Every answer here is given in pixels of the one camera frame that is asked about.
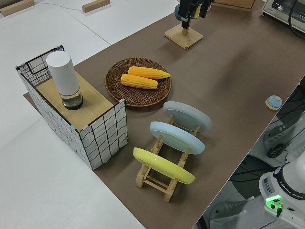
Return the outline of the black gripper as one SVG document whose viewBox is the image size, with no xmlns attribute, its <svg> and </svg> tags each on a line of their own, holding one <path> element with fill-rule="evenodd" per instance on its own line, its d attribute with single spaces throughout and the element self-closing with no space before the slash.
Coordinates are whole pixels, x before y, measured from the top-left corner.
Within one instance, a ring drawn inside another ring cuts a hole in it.
<svg viewBox="0 0 305 229">
<path fill-rule="evenodd" d="M 202 0 L 200 1 L 201 7 L 200 7 L 200 13 L 199 17 L 205 18 L 207 15 L 208 10 L 211 7 L 211 0 Z M 179 1 L 179 15 L 182 19 L 182 27 L 184 29 L 189 28 L 190 19 L 194 18 L 196 10 L 199 6 L 198 0 L 180 0 Z"/>
</svg>

